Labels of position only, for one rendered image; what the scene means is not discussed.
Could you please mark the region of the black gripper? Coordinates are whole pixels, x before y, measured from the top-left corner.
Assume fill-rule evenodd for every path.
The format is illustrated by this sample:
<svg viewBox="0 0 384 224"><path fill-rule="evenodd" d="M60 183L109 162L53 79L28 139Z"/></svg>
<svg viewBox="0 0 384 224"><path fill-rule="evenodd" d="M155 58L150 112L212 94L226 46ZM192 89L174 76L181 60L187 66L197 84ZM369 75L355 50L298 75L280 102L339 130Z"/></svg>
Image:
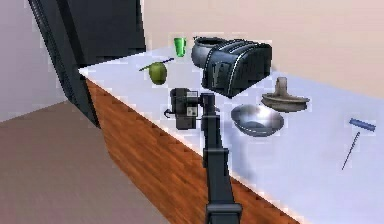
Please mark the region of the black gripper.
<svg viewBox="0 0 384 224"><path fill-rule="evenodd" d="M163 115L171 118L174 114L176 128L178 130L190 130L196 128L197 118L197 92L187 88L174 88L170 91L171 110L166 109Z"/></svg>

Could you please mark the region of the wooden kitchen counter white top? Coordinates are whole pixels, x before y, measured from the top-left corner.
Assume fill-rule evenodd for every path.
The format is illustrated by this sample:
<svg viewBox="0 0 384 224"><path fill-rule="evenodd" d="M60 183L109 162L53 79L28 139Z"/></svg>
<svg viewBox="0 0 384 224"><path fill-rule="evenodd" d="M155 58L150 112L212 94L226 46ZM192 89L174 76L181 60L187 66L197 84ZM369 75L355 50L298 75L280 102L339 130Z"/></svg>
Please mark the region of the wooden kitchen counter white top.
<svg viewBox="0 0 384 224"><path fill-rule="evenodd" d="M138 71L169 58L162 85L149 69ZM113 161L171 224L203 224L203 134L180 131L163 115L173 88L200 89L201 70L165 47L86 67L83 75ZM286 114L270 137L242 134L231 110L258 104L274 84L266 78L216 100L241 224L384 224L384 100L290 76L290 93L309 98L307 109ZM360 137L342 170L350 118L374 123L376 137Z"/></svg>

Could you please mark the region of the green drinking cup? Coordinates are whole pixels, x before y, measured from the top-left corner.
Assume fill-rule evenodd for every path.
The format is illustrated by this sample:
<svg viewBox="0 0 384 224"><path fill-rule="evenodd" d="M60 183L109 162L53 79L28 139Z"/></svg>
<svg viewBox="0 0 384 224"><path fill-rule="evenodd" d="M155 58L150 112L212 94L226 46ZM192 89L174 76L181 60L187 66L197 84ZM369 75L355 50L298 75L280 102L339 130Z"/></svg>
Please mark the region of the green drinking cup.
<svg viewBox="0 0 384 224"><path fill-rule="evenodd" d="M175 52L178 57L183 57L186 53L186 39L184 37L174 38Z"/></svg>

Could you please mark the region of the green apple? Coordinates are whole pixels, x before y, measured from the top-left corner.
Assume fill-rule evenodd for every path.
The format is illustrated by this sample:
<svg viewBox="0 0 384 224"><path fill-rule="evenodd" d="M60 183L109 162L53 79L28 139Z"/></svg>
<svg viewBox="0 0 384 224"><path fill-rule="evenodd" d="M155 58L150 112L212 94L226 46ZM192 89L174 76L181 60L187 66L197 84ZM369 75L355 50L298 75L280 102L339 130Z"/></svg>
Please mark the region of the green apple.
<svg viewBox="0 0 384 224"><path fill-rule="evenodd" d="M167 68L163 63L155 62L149 66L149 76L153 84L162 85L166 82Z"/></svg>

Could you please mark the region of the dark blue knife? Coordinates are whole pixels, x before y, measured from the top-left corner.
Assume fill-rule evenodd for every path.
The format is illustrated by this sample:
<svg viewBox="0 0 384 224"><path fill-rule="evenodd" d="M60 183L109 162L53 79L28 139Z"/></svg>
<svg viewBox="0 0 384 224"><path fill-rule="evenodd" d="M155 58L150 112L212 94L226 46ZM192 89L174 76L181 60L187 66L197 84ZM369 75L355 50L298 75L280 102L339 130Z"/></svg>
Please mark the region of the dark blue knife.
<svg viewBox="0 0 384 224"><path fill-rule="evenodd" d="M156 63L160 63L160 64L164 64L164 63L167 63L167 62L170 62L170 61L173 61L175 60L175 58L169 58L169 59L166 59L166 60L163 60L163 61L158 61L158 62L153 62L147 66L144 66L142 68L140 68L138 71L144 71L146 69L149 69L152 65L156 64Z"/></svg>

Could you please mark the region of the dark grey pot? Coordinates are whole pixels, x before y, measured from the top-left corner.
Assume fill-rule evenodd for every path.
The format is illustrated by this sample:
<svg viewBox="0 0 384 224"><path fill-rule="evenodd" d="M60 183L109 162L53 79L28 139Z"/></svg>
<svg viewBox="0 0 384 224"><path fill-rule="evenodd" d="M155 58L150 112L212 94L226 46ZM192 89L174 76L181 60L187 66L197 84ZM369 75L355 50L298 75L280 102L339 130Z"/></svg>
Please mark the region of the dark grey pot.
<svg viewBox="0 0 384 224"><path fill-rule="evenodd" d="M210 50L216 45L224 42L225 39L219 37L195 37L194 46L192 47L191 52L193 64L196 67L203 69Z"/></svg>

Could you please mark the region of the black toaster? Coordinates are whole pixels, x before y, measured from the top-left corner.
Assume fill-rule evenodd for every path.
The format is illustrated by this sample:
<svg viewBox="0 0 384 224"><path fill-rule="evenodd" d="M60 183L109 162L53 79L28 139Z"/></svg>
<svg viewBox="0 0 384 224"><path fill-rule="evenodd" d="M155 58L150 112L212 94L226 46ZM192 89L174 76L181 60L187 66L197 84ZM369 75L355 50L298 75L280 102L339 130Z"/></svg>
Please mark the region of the black toaster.
<svg viewBox="0 0 384 224"><path fill-rule="evenodd" d="M271 45L229 40L209 51L201 85L231 99L269 76L271 62Z"/></svg>

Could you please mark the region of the grey metal bowl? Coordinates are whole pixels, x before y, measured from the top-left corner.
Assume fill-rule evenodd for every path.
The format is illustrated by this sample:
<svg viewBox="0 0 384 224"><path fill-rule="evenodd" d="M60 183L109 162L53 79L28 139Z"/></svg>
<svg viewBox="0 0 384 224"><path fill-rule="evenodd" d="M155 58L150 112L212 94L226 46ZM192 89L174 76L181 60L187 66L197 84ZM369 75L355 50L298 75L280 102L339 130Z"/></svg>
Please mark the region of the grey metal bowl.
<svg viewBox="0 0 384 224"><path fill-rule="evenodd" d="M252 137L271 136L284 126L284 118L263 105L238 105L232 109L231 119L242 133Z"/></svg>

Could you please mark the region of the black fridge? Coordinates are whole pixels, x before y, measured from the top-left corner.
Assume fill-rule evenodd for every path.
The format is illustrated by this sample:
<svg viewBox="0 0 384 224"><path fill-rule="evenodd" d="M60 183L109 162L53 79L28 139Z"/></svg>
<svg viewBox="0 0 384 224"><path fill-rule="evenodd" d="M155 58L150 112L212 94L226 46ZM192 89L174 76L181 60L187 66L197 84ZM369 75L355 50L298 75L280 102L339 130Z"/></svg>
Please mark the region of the black fridge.
<svg viewBox="0 0 384 224"><path fill-rule="evenodd" d="M140 0L28 0L61 87L99 124L83 67L146 50Z"/></svg>

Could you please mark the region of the beige grey lid with knob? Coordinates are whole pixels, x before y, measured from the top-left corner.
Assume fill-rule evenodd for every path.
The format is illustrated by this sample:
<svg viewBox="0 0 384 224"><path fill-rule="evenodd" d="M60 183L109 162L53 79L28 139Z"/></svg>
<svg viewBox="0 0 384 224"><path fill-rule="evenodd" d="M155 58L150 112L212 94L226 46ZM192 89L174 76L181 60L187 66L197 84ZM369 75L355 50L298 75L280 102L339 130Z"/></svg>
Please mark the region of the beige grey lid with knob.
<svg viewBox="0 0 384 224"><path fill-rule="evenodd" d="M288 93L288 80L286 77L278 77L275 82L273 93L262 95L261 102L278 112L291 113L305 110L309 98L293 96Z"/></svg>

